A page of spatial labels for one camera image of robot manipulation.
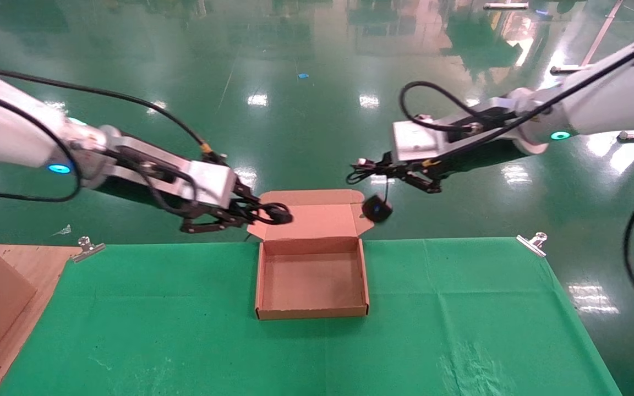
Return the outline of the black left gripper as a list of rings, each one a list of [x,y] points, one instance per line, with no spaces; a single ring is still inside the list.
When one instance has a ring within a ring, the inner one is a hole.
[[[154,201],[162,210],[183,218],[179,230],[182,233],[196,235],[201,233],[213,233],[227,228],[241,228],[254,223],[251,218],[244,215],[259,215],[261,202],[253,195],[250,187],[244,183],[235,183],[232,188],[232,200],[229,208],[224,210],[218,206],[208,206],[198,201],[183,200],[179,196],[169,195],[165,191],[154,188]],[[179,208],[169,205],[166,196],[174,201],[179,201]],[[210,223],[193,223],[192,220],[204,215],[211,215],[216,220]]]

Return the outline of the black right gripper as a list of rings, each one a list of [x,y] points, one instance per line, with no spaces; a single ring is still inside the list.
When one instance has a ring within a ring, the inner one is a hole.
[[[406,164],[393,163],[387,158],[381,161],[360,158],[356,163],[356,172],[393,173],[387,178],[400,180],[428,195],[433,195],[442,192],[441,180],[438,179],[515,160],[516,146],[513,142],[491,141],[454,155],[426,156],[423,159],[408,161],[408,172],[405,172]]]

